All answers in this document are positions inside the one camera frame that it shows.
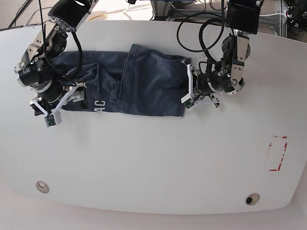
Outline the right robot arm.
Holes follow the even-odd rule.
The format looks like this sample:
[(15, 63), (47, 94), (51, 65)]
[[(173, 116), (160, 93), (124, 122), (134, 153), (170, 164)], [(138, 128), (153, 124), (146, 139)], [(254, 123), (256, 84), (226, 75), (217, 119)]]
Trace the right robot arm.
[[(23, 87), (35, 91), (30, 101), (35, 115), (43, 115), (47, 127), (62, 122), (60, 109), (68, 102), (86, 99), (84, 82), (75, 82), (81, 70), (83, 51), (76, 31), (91, 14), (95, 0), (60, 0), (48, 13), (49, 20), (41, 23), (41, 31), (22, 56), (14, 72)], [(54, 59), (66, 48), (71, 33), (78, 48), (78, 62), (70, 74), (54, 66)]]

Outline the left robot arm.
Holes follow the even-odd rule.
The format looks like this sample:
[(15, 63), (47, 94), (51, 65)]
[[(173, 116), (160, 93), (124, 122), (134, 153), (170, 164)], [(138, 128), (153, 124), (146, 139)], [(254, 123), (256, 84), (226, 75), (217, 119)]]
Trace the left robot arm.
[[(213, 103), (218, 107), (220, 102), (214, 94), (233, 95), (242, 90), (245, 85), (245, 61), (250, 55), (249, 34), (255, 35), (258, 32), (262, 5), (261, 0), (231, 0), (225, 9), (222, 1), (221, 15), (215, 14), (201, 25), (198, 35), (200, 51), (207, 60), (200, 61), (199, 64), (206, 64), (206, 70), (194, 70), (192, 64), (182, 61), (187, 67), (188, 88), (181, 103), (188, 110), (199, 103)], [(209, 53), (213, 45), (206, 46), (203, 39), (204, 29), (212, 23), (220, 23), (222, 30), (226, 26), (231, 29), (229, 36), (222, 42), (223, 55), (219, 61)]]

